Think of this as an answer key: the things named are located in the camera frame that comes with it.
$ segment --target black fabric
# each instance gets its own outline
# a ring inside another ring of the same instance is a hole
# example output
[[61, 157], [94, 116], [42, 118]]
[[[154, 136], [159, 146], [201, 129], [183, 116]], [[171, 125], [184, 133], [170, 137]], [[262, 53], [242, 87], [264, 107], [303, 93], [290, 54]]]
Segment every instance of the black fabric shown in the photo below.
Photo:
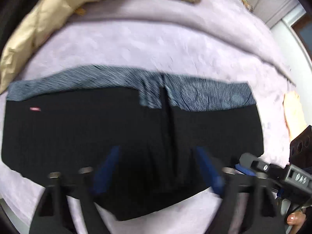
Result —
[[39, 0], [0, 0], [0, 53], [23, 18]]
[[228, 166], [243, 152], [263, 154], [255, 105], [190, 112], [171, 107], [165, 89], [160, 93], [162, 109], [141, 106], [138, 91], [124, 87], [7, 101], [2, 160], [46, 186], [50, 172], [70, 177], [82, 167], [98, 170], [117, 146], [111, 182], [106, 192], [95, 195], [95, 202], [118, 220], [127, 220], [208, 187], [194, 160], [192, 149], [197, 146]]

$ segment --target light purple sheet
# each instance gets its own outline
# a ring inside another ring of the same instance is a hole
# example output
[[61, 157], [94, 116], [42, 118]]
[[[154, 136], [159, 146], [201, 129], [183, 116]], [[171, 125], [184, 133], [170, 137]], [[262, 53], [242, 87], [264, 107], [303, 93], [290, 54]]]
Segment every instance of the light purple sheet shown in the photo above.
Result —
[[[287, 74], [288, 68], [283, 66], [278, 47], [269, 29], [259, 19], [249, 14], [238, 0], [202, 1], [207, 6], [207, 17], [201, 25], [211, 26], [205, 29], [194, 24], [200, 18], [191, 17], [187, 24], [179, 24], [178, 21], [164, 20], [161, 13], [157, 22], [152, 16], [149, 19], [126, 19], [122, 13], [117, 19], [119, 12], [127, 12], [125, 8], [129, 1], [136, 3], [137, 0], [120, 1], [116, 3], [117, 7], [112, 7], [112, 1], [87, 5], [85, 18], [77, 21], [73, 16], [70, 23], [38, 50], [19, 78], [37, 79], [78, 65], [99, 64], [139, 67], [227, 82], [248, 82], [261, 117], [264, 135], [262, 158], [281, 166], [287, 164], [289, 136], [282, 103], [284, 94], [292, 86], [281, 74]], [[171, 8], [177, 11], [177, 1], [166, 0], [166, 4], [171, 2]], [[107, 14], [99, 12], [107, 12], [108, 6], [111, 12], [118, 13], [115, 16], [110, 14], [104, 20], [103, 15]], [[169, 15], [167, 12], [163, 13], [164, 17]], [[218, 25], [220, 15], [227, 18]], [[231, 30], [227, 28], [230, 27], [235, 29], [235, 38], [229, 36]], [[247, 33], [240, 37], [239, 30]], [[5, 97], [6, 93], [0, 96], [1, 128]], [[0, 193], [15, 214], [30, 225], [43, 188], [10, 170], [3, 162], [0, 162], [0, 173]], [[129, 221], [118, 222], [105, 210], [100, 209], [100, 212], [113, 234], [202, 234], [219, 203], [220, 199], [208, 189], [169, 208]], [[78, 200], [70, 198], [70, 206], [79, 234], [86, 233]]]

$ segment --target wrinkled sheet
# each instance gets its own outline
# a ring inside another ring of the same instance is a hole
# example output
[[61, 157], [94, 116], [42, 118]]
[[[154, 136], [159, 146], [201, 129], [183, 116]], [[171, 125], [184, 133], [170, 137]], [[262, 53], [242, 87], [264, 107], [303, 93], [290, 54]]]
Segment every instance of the wrinkled sheet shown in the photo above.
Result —
[[[222, 1], [222, 4], [218, 9], [226, 10], [228, 6], [229, 10], [238, 11], [243, 8], [238, 0]], [[112, 10], [122, 10], [122, 6], [121, 3]], [[83, 21], [81, 18], [77, 21], [74, 17], [70, 20], [38, 50], [19, 79], [32, 80], [78, 65], [99, 64], [188, 74], [226, 82], [248, 82], [257, 101], [263, 128], [262, 158], [281, 166], [288, 163], [289, 135], [284, 120], [283, 99], [292, 86], [280, 73], [280, 68], [243, 51], [235, 43], [185, 25], [161, 20], [99, 18]], [[254, 23], [252, 15], [249, 21], [244, 21], [247, 26]], [[6, 93], [0, 96], [1, 128], [5, 97]], [[0, 173], [0, 193], [16, 215], [30, 225], [43, 188], [21, 177], [2, 162]], [[73, 198], [69, 201], [78, 232], [87, 233], [79, 202]], [[220, 199], [207, 189], [169, 208], [129, 221], [118, 222], [103, 209], [100, 213], [111, 232], [116, 234], [202, 234], [219, 203]]]

